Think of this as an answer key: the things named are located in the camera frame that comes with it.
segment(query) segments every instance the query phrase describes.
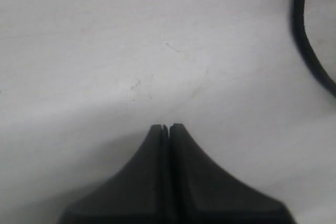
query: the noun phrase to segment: white surface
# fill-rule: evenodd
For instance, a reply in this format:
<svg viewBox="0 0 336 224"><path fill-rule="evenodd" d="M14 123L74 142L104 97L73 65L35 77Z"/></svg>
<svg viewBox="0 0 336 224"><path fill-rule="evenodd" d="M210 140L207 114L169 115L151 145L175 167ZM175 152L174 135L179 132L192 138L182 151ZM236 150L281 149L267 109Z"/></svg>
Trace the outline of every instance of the white surface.
<svg viewBox="0 0 336 224"><path fill-rule="evenodd" d="M173 122L299 223L334 223L336 102L288 13L289 0L0 0L0 223L53 223ZM335 13L307 0L334 76Z"/></svg>

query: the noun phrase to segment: black cable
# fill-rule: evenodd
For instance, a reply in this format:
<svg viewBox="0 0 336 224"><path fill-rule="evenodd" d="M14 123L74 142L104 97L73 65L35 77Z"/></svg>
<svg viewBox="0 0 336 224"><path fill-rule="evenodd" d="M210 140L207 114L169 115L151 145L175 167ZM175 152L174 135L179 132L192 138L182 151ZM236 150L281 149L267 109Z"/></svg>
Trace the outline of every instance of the black cable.
<svg viewBox="0 0 336 224"><path fill-rule="evenodd" d="M304 62L315 79L336 98L336 83L323 68L309 43L304 27L304 11L305 0L293 0L291 26L294 40Z"/></svg>

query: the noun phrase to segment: cable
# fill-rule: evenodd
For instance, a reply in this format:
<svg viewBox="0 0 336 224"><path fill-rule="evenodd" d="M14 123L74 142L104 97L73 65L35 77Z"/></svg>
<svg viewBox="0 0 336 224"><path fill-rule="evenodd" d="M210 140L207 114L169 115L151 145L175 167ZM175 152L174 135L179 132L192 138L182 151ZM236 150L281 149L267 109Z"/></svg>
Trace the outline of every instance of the cable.
<svg viewBox="0 0 336 224"><path fill-rule="evenodd" d="M305 0L293 0L291 26L292 34L301 56L315 79L336 98L336 83L317 58L305 30Z"/></svg>

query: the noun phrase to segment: black cord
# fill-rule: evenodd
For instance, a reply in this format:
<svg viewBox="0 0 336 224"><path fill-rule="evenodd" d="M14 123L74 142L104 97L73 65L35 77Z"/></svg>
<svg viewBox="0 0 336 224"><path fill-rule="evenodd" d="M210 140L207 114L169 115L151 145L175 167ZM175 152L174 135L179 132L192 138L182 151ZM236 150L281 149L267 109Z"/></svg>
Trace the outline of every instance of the black cord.
<svg viewBox="0 0 336 224"><path fill-rule="evenodd" d="M309 43L304 27L304 11L305 0L293 0L291 25L294 40L304 62L315 79L336 98L336 83L323 68Z"/></svg>

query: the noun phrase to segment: scratch mark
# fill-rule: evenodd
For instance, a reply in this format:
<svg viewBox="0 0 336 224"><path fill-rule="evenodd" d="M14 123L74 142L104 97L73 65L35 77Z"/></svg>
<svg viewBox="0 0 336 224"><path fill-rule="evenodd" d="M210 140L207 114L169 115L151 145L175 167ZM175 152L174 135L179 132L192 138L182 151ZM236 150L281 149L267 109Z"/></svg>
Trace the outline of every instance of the scratch mark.
<svg viewBox="0 0 336 224"><path fill-rule="evenodd" d="M141 81L138 80L138 82L134 86L131 87L131 90L134 90L137 86L140 85L140 83L141 83Z"/></svg>
<svg viewBox="0 0 336 224"><path fill-rule="evenodd" d="M173 49L175 52L181 53L181 51L177 50L175 47L171 46L168 42L166 42L166 45L170 48Z"/></svg>

